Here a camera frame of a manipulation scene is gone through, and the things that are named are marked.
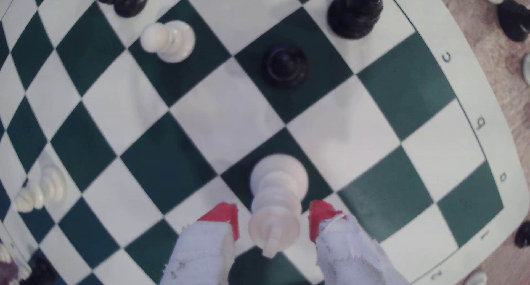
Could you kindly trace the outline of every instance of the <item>beige floor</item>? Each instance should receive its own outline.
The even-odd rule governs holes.
[[[486,73],[512,130],[526,180],[530,180],[530,89],[520,71],[521,58],[530,53],[530,39],[525,43],[508,40],[500,30],[495,5],[486,0],[443,1]],[[530,0],[517,1],[530,5]],[[488,274],[489,285],[530,285],[530,248],[516,248],[511,236],[480,269]]]

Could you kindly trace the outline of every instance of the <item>vinyl chess mat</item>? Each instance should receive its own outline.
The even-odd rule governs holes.
[[[13,0],[0,26],[0,219],[56,284],[157,284],[182,229],[237,203],[231,285],[323,284],[308,209],[354,214],[414,284],[453,284],[518,226],[528,192],[480,65],[441,0],[383,0],[357,41],[330,31],[332,0],[149,0],[118,17],[95,0]],[[182,63],[139,44],[153,22],[197,37]],[[276,89],[263,53],[295,44],[308,78]],[[253,166],[272,153],[309,174],[301,238],[269,260],[249,238]],[[43,168],[62,203],[11,204]]]

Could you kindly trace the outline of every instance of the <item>white square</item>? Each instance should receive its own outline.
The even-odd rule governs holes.
[[[50,140],[81,100],[55,50],[31,82],[26,97]]]
[[[217,173],[283,127],[252,80],[231,58],[189,91],[171,113]]]
[[[35,161],[35,164],[31,167],[28,172],[28,179],[39,182],[43,169],[48,167],[55,167],[58,169],[64,176],[66,180],[66,196],[60,202],[55,202],[53,200],[44,200],[44,206],[50,214],[54,222],[58,223],[63,219],[63,216],[74,206],[74,204],[81,197],[81,192],[76,186],[74,181],[71,179],[70,174],[63,165],[63,162],[55,153],[54,148],[50,143],[44,146],[43,152],[40,153],[39,157]]]
[[[233,55],[301,6],[298,0],[190,2]]]
[[[147,0],[145,8],[132,18],[123,18],[116,14],[114,6],[98,2],[110,25],[125,47],[132,45],[140,37],[144,28],[162,17],[180,0]]]
[[[83,103],[117,155],[168,111],[128,50],[90,87]]]
[[[248,234],[248,222],[251,214],[221,177],[217,176],[204,187],[197,190],[188,199],[168,212],[165,217],[169,225],[180,234],[183,228],[195,223],[195,221],[221,202],[235,203],[239,209],[240,238],[235,242],[237,256],[254,247],[254,242]]]
[[[44,0],[39,6],[40,19],[54,48],[94,0]]]
[[[364,38],[339,37],[328,25],[328,7],[333,0],[310,0],[304,8],[326,34],[354,73],[359,73],[415,32],[394,0],[383,0],[383,12],[374,29]]]
[[[456,99],[402,143],[434,201],[441,200],[484,162]]]
[[[0,69],[0,119],[4,127],[9,126],[18,105],[24,98],[24,87],[18,76],[11,54]]]
[[[83,197],[121,247],[162,219],[160,210],[120,158],[101,173]]]
[[[324,201],[333,205],[336,210],[341,210],[344,214],[349,214],[348,208],[344,205],[339,195],[333,193],[326,197]],[[288,259],[298,268],[312,284],[318,284],[324,280],[324,275],[316,264],[316,246],[309,239],[309,210],[301,215],[300,237],[296,243],[284,251]]]
[[[20,37],[35,12],[35,0],[13,0],[11,2],[9,9],[2,18],[2,25],[4,26],[5,39],[9,51],[13,49],[18,37]]]
[[[3,224],[24,260],[29,261],[31,255],[39,248],[39,244],[37,244],[30,230],[12,205],[5,215]]]
[[[357,76],[346,80],[287,127],[335,191],[400,144]]]
[[[58,225],[51,228],[41,242],[40,249],[68,285],[76,285],[90,274],[89,265]]]
[[[0,180],[7,195],[13,200],[26,180],[26,171],[7,133],[0,140],[0,165]]]
[[[440,209],[433,204],[381,243],[394,267],[414,281],[458,249]]]
[[[94,275],[103,285],[155,285],[123,249],[101,263]]]

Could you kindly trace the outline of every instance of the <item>chessboard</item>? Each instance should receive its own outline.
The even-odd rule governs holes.
[[[183,228],[239,207],[231,285],[323,284],[308,237],[316,199],[354,214],[414,285],[454,284],[519,225],[523,171],[494,93],[441,0],[383,0],[373,31],[337,36],[332,0],[148,0],[121,18],[96,0],[12,0],[0,26],[2,241],[56,284],[155,285]],[[180,63],[144,51],[151,23],[182,20]],[[307,79],[261,75],[276,44]],[[272,260],[250,240],[249,176],[294,156],[309,176],[301,236]],[[17,212],[56,166],[66,199]]]

